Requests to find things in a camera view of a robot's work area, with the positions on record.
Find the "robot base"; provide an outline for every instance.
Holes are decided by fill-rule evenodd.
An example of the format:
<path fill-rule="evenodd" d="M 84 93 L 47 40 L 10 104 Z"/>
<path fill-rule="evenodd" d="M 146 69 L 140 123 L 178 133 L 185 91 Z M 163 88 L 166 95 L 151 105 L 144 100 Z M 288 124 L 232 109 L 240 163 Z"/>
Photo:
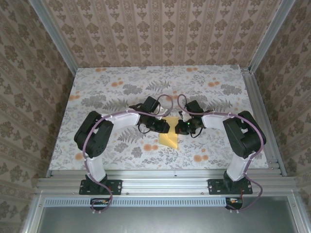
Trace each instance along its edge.
<path fill-rule="evenodd" d="M 245 177 L 239 181 L 232 181 L 227 173 L 224 173 L 224 179 L 210 179 L 207 181 L 210 195 L 221 194 L 253 194 L 251 182 Z"/>
<path fill-rule="evenodd" d="M 101 181 L 112 192 L 113 195 L 121 195 L 122 180 L 107 180 L 107 176 Z M 109 192 L 102 186 L 94 183 L 87 175 L 86 180 L 82 180 L 80 184 L 80 195 L 109 195 Z"/>

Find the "gray floor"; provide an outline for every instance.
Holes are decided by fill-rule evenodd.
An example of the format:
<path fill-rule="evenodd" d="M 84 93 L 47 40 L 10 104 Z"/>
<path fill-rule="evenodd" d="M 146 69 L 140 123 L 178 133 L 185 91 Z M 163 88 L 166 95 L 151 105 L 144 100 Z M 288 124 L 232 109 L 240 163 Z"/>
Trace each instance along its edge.
<path fill-rule="evenodd" d="M 239 214 L 219 207 L 45 208 L 40 233 L 296 233 L 286 198 L 261 198 Z"/>

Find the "cable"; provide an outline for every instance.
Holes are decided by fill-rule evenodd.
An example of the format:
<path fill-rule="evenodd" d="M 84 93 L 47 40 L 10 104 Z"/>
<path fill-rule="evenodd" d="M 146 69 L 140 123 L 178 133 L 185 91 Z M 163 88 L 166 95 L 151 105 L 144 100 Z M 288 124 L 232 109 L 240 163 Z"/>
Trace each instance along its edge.
<path fill-rule="evenodd" d="M 240 198 L 242 199 L 242 202 L 243 202 L 243 189 L 241 188 L 241 196 Z"/>
<path fill-rule="evenodd" d="M 263 191 L 262 186 L 261 186 L 259 183 L 253 181 L 252 179 L 250 179 L 250 178 L 246 175 L 246 172 L 247 172 L 247 170 L 248 170 L 248 168 L 249 168 L 251 162 L 253 161 L 253 158 L 255 158 L 255 157 L 262 151 L 262 149 L 263 149 L 264 143 L 263 143 L 263 138 L 262 138 L 262 135 L 261 135 L 260 131 L 257 129 L 257 127 L 256 127 L 252 122 L 250 122 L 249 120 L 247 120 L 247 119 L 245 119 L 244 117 L 241 117 L 241 116 L 239 116 L 239 115 L 237 115 L 237 114 L 233 114 L 233 113 L 217 113 L 217 112 L 208 112 L 208 113 L 192 113 L 192 112 L 189 112 L 189 111 L 187 111 L 187 109 L 183 108 L 183 107 L 180 105 L 180 103 L 179 103 L 179 98 L 180 98 L 181 96 L 183 96 L 184 99 L 185 99 L 185 102 L 186 102 L 185 105 L 187 104 L 187 97 L 186 97 L 184 94 L 180 94 L 180 95 L 177 97 L 177 104 L 178 104 L 179 108 L 180 108 L 182 111 L 184 111 L 184 112 L 186 112 L 186 113 L 188 113 L 188 114 L 191 114 L 191 115 L 201 115 L 201 116 L 204 116 L 204 115 L 219 115 L 219 116 L 236 117 L 236 118 L 239 118 L 239 119 L 243 120 L 243 121 L 246 122 L 247 124 L 249 124 L 249 125 L 255 130 L 255 132 L 258 134 L 259 139 L 260 139 L 260 149 L 259 149 L 257 152 L 255 152 L 253 155 L 251 155 L 251 156 L 249 157 L 249 160 L 248 160 L 248 162 L 247 162 L 247 164 L 246 164 L 246 167 L 245 167 L 245 169 L 244 169 L 244 171 L 243 171 L 245 178 L 248 179 L 250 182 L 256 184 L 256 185 L 260 188 L 260 192 L 259 192 L 258 196 L 255 198 L 255 200 L 254 200 L 251 204 L 249 204 L 248 206 L 246 206 L 246 207 L 244 207 L 244 208 L 242 208 L 242 209 L 239 209 L 239 211 L 248 209 L 250 206 L 252 206 L 252 205 L 261 197 L 262 191 Z"/>
<path fill-rule="evenodd" d="M 165 117 L 165 116 L 167 116 L 167 115 L 172 111 L 172 109 L 173 109 L 173 99 L 172 99 L 172 97 L 169 96 L 169 95 L 166 95 L 166 94 L 162 94 L 162 95 L 160 95 L 160 96 L 157 98 L 157 100 L 159 100 L 162 96 L 166 96 L 166 97 L 168 97 L 168 98 L 171 99 L 171 107 L 166 111 L 166 113 L 161 114 L 161 115 L 157 115 L 158 117 Z M 86 155 L 86 145 L 87 145 L 87 143 L 88 143 L 88 141 L 89 141 L 89 139 L 90 139 L 92 133 L 95 131 L 95 129 L 97 128 L 97 126 L 98 126 L 102 121 L 104 121 L 105 119 L 110 118 L 110 117 L 115 117 L 115 116 L 118 116 L 118 115 L 122 115 L 122 114 L 124 114 L 124 113 L 135 113 L 135 114 L 138 113 L 138 114 L 143 114 L 143 115 L 147 115 L 147 116 L 150 116 L 150 117 L 154 117 L 154 116 L 156 115 L 156 114 L 138 112 L 138 111 L 135 111 L 135 110 L 126 110 L 126 111 L 122 111 L 122 112 L 118 112 L 118 113 L 113 113 L 113 114 L 105 115 L 105 116 L 103 116 L 101 119 L 99 119 L 99 120 L 95 123 L 95 125 L 92 127 L 92 129 L 91 129 L 90 132 L 88 133 L 88 135 L 87 135 L 87 137 L 86 137 L 86 140 L 85 140 L 85 142 L 84 142 L 84 144 L 83 144 L 83 148 L 82 148 L 82 155 L 83 155 L 83 157 L 84 157 L 84 165 L 85 165 L 85 167 L 86 167 L 87 175 L 88 175 L 88 177 L 89 177 L 94 183 L 96 183 L 96 184 L 98 184 L 99 186 L 101 186 L 101 187 L 103 187 L 104 189 L 106 189 L 106 190 L 109 192 L 109 195 L 110 195 L 109 203 L 108 203 L 107 206 L 105 206 L 101 211 L 96 211 L 96 210 L 94 209 L 94 202 L 92 203 L 91 209 L 92 209 L 93 213 L 95 213 L 95 212 L 101 213 L 101 212 L 105 211 L 105 210 L 111 205 L 113 195 L 112 195 L 111 190 L 110 190 L 106 185 L 104 185 L 104 184 L 98 182 L 97 180 L 95 180 L 95 178 L 94 178 L 94 177 L 92 176 L 92 174 L 90 173 L 89 167 L 88 167 L 88 165 L 87 165 L 87 158 L 88 158 L 88 156 Z"/>
<path fill-rule="evenodd" d="M 159 111 L 156 115 L 158 115 L 160 113 L 160 111 L 161 111 L 161 103 L 159 102 Z"/>
<path fill-rule="evenodd" d="M 139 132 L 141 132 L 141 133 L 143 133 L 143 134 L 146 134 L 146 133 L 149 133 L 149 132 L 150 132 L 150 130 L 148 130 L 147 132 L 142 132 L 142 131 L 140 130 L 140 125 L 141 125 L 141 124 L 138 125 L 138 131 L 139 131 Z"/>
<path fill-rule="evenodd" d="M 198 136 L 200 136 L 201 132 L 202 132 L 203 128 L 200 129 L 200 132 L 196 135 L 196 136 L 192 136 L 192 134 L 190 133 L 190 136 L 192 138 L 197 138 Z"/>

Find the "mounting plate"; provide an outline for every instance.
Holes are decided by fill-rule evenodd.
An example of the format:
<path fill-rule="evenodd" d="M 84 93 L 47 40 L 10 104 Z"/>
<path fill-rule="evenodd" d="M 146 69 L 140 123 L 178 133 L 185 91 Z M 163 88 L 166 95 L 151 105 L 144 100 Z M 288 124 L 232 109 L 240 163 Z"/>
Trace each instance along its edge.
<path fill-rule="evenodd" d="M 239 184 L 239 188 L 231 192 L 228 191 L 227 187 L 224 184 L 223 179 L 210 179 L 207 181 L 207 183 L 208 183 L 208 192 L 210 195 L 220 195 L 220 194 L 240 195 L 241 189 L 243 191 L 243 194 L 253 194 L 251 182 L 247 179 L 245 179 L 243 182 Z"/>
<path fill-rule="evenodd" d="M 122 180 L 107 180 L 105 184 L 112 192 L 113 195 L 121 195 Z M 94 189 L 94 184 L 90 184 L 88 180 L 82 180 L 80 184 L 80 195 L 109 195 L 109 192 L 99 187 Z"/>

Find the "gray leaf pattern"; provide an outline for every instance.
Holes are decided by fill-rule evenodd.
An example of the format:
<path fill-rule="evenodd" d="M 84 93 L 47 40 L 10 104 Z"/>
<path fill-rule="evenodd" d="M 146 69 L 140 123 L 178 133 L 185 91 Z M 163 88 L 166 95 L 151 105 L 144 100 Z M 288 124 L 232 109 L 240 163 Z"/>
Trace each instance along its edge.
<path fill-rule="evenodd" d="M 140 94 L 142 92 L 142 89 L 140 87 L 131 85 L 131 84 L 126 84 L 123 86 L 123 91 L 124 94 L 130 95 L 130 94 Z"/>
<path fill-rule="evenodd" d="M 187 96 L 188 102 L 197 100 L 204 111 L 237 114 L 247 110 L 252 113 L 239 66 L 78 69 L 50 169 L 85 169 L 81 151 L 73 138 L 89 112 L 115 113 L 143 103 L 148 96 L 156 99 L 161 94 L 168 94 L 174 102 L 170 116 L 178 117 L 177 96 L 181 93 Z M 159 101 L 163 108 L 169 108 L 168 98 L 162 97 Z M 3 136 L 15 136 L 16 132 L 11 132 L 9 125 L 2 128 Z M 196 139 L 179 135 L 178 149 L 172 149 L 159 143 L 158 133 L 142 134 L 137 126 L 132 126 L 112 131 L 103 164 L 107 170 L 225 169 L 233 153 L 225 132 L 219 130 L 205 129 Z M 251 167 L 267 167 L 264 154 Z M 17 170 L 14 177 L 19 177 L 20 181 L 29 179 L 25 172 L 19 174 Z"/>

